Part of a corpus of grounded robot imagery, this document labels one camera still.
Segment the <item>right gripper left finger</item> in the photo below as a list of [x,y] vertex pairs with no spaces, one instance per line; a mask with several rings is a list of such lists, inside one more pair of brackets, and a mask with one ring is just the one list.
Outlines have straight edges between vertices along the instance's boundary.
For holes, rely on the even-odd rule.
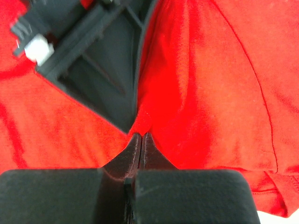
[[102,168],[15,169],[0,176],[3,224],[130,224],[125,180],[137,170],[142,138]]

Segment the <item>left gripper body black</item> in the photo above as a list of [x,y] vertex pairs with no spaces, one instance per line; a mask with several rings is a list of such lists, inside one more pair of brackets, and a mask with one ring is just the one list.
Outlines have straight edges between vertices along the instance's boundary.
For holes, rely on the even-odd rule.
[[25,56],[40,68],[69,68],[85,52],[96,62],[119,62],[115,38],[105,30],[120,14],[120,2],[93,0],[24,0],[27,11],[11,25],[15,57]]

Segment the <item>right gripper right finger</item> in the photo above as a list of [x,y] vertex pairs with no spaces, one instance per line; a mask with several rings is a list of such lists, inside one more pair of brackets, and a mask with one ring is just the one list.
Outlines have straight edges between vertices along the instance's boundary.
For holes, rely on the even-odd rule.
[[127,180],[135,224],[258,224],[250,187],[231,169],[177,169],[144,135]]

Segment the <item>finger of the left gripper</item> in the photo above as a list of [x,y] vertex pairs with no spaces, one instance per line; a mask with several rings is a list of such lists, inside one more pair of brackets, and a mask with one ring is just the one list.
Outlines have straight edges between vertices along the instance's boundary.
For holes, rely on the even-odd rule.
[[128,133],[137,116],[145,34],[157,1],[97,2],[36,71]]

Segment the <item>red t shirt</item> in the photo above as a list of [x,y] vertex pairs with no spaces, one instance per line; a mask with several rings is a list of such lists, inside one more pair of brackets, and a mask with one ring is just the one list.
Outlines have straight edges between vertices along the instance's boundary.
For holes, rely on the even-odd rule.
[[[0,3],[0,170],[96,168],[124,134],[14,59]],[[257,209],[299,207],[299,3],[161,0],[142,53],[132,133],[151,133],[180,169],[229,168],[250,184]]]

